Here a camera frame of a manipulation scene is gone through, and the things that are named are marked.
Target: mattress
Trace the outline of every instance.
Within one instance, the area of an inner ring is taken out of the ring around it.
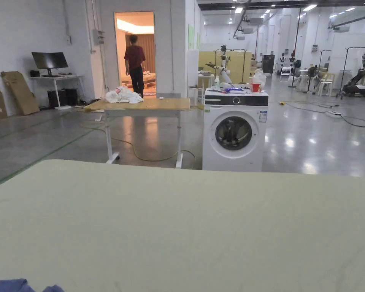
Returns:
[[[146,83],[153,83],[156,81],[156,74],[150,73],[150,75],[143,76],[143,82]],[[130,76],[123,76],[122,77],[122,84],[132,84]]]

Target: washing machine drum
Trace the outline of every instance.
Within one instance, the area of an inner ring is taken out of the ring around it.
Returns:
[[[250,124],[238,116],[222,120],[216,127],[216,141],[228,150],[240,150],[246,147],[252,136]]]

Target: bedroom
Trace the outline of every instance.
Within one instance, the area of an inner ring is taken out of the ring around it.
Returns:
[[[143,62],[144,97],[155,96],[156,69],[153,12],[115,13],[115,23],[120,84],[133,91],[131,77],[125,74],[124,53],[126,47],[130,46],[130,35],[136,34],[138,36],[137,45],[143,48],[146,58]]]

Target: curtain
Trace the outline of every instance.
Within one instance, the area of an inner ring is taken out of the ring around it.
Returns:
[[[137,35],[138,41],[137,45],[143,48],[145,53],[146,61],[143,62],[146,71],[150,73],[156,72],[156,54],[154,48],[154,34]],[[130,34],[125,35],[125,45],[130,46]]]

